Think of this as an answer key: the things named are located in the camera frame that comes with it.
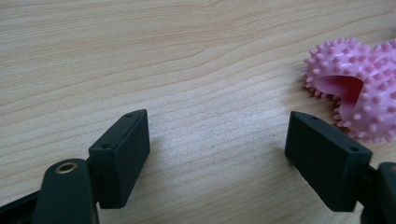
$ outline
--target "pink spiky ball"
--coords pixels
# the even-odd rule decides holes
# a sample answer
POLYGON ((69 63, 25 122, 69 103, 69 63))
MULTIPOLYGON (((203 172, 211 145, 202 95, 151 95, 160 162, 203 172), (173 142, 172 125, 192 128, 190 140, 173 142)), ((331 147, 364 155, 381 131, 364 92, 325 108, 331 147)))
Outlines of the pink spiky ball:
POLYGON ((305 86, 332 95, 339 127, 364 142, 391 142, 396 135, 396 39, 373 49, 354 38, 327 40, 309 50, 305 86))

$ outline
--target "light wood surface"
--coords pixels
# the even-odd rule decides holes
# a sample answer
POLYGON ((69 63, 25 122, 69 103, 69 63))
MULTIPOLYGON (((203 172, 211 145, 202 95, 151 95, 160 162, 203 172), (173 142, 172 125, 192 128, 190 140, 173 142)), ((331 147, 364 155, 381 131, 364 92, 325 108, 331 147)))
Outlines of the light wood surface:
MULTIPOLYGON (((352 36, 395 38, 396 2, 0 1, 0 205, 146 108, 151 153, 101 223, 359 223, 283 151, 291 110, 335 123, 303 88, 308 50, 352 36)), ((396 161, 396 143, 364 145, 396 161)))

